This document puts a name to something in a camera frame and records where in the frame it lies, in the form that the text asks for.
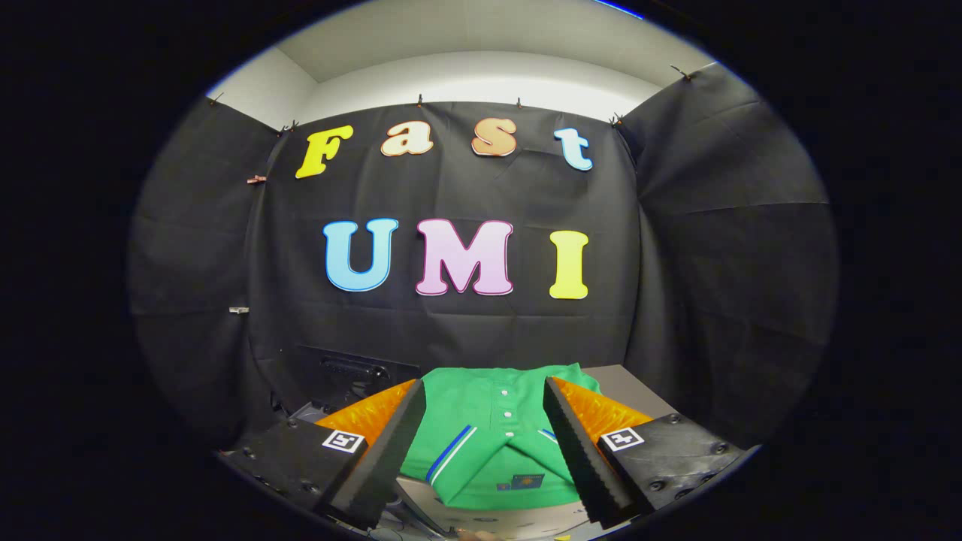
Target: pink letter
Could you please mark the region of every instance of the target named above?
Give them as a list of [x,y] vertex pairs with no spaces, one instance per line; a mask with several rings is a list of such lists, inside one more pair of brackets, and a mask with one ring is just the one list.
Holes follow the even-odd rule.
[[454,225],[446,219],[423,219],[418,231],[424,235],[424,279],[415,291],[425,296],[447,293],[441,280],[441,264],[447,269],[458,293],[468,289],[474,270],[481,267],[481,277],[474,282],[478,295],[508,295],[515,286],[508,281],[508,237],[515,230],[507,221],[488,220],[478,227],[468,249],[458,237]]

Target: blue letter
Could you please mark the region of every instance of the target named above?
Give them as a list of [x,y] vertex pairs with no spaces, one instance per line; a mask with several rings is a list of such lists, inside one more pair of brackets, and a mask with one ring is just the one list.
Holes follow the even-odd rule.
[[367,272],[351,269],[351,235],[358,230],[353,221],[334,221],[324,226],[327,237],[327,279],[336,287],[350,292],[370,291],[384,283],[391,271],[391,233],[397,220],[373,219],[367,231],[374,235],[374,253]]
[[554,132],[554,137],[561,140],[561,151],[565,154],[568,165],[576,169],[587,171],[592,168],[592,161],[581,155],[581,147],[588,148],[588,140],[578,137],[578,130],[565,128]]

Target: black fabric curtain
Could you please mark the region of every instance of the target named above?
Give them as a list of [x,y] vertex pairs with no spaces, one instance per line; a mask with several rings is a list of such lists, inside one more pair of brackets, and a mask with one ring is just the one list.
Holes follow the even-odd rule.
[[787,125],[719,64],[622,119],[638,182],[642,280],[625,366],[736,444],[800,399],[838,288],[822,181]]
[[[471,149],[475,124],[509,118],[518,148],[505,157]],[[381,144],[401,122],[431,126],[434,147],[388,157]],[[295,178],[306,137],[344,125],[353,136],[316,176]],[[589,141],[587,171],[568,165],[554,131],[574,128]],[[268,181],[256,190],[250,265],[255,356],[275,364],[284,347],[303,345],[437,367],[618,364],[624,357],[638,284],[638,208],[634,174],[618,132],[602,121],[491,103],[392,106],[298,126]],[[325,224],[352,220],[354,270],[371,264],[370,219],[399,222],[391,273],[377,289],[348,293],[324,267]],[[415,291],[423,277],[422,219],[450,220],[468,245],[486,220],[510,222],[507,267],[514,291],[482,296],[453,287],[441,296]],[[549,235],[586,234],[584,299],[552,298],[557,253]]]
[[276,132],[199,100],[172,134],[140,194],[128,256],[131,312],[154,378],[204,441],[226,446],[273,422],[253,363],[246,316],[253,193]]
[[[487,117],[517,125],[509,156],[472,152]],[[411,120],[431,126],[434,147],[382,154],[388,129]],[[327,169],[295,178],[307,137],[344,125],[353,135]],[[590,170],[568,165],[553,137],[562,128],[589,141]],[[615,129],[537,108],[428,103],[277,135],[200,101],[133,218],[129,289],[144,352],[173,406],[213,445],[271,425],[279,405],[302,405],[286,369],[297,346],[424,373],[623,363],[743,447],[772,432],[821,359],[837,282],[821,181],[789,128],[720,65],[658,92]],[[246,184],[255,174],[267,181]],[[363,271],[366,224],[379,218],[399,222],[388,279],[363,293],[336,288],[321,229],[356,222],[350,262]],[[450,220],[466,244],[486,220],[511,222],[514,291],[418,295],[422,219]],[[589,237],[584,299],[548,294],[556,230]]]

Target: folded shirt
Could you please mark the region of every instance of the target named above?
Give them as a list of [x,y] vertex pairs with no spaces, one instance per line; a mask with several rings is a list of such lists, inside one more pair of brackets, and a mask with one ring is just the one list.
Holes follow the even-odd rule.
[[536,370],[431,371],[427,409],[401,465],[441,501],[463,509],[531,509],[580,500],[544,412],[544,380],[598,392],[578,364]]

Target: clip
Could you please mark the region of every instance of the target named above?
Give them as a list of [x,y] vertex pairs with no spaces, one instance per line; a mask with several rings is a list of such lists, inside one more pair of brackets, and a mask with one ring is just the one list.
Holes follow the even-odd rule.
[[671,64],[669,64],[669,65],[670,65],[671,67],[673,67],[675,71],[677,71],[678,73],[681,73],[681,74],[685,77],[685,80],[686,80],[686,81],[691,81],[691,80],[692,80],[692,76],[689,75],[688,73],[685,73],[684,71],[678,69],[678,67],[675,66],[675,65],[671,65]]

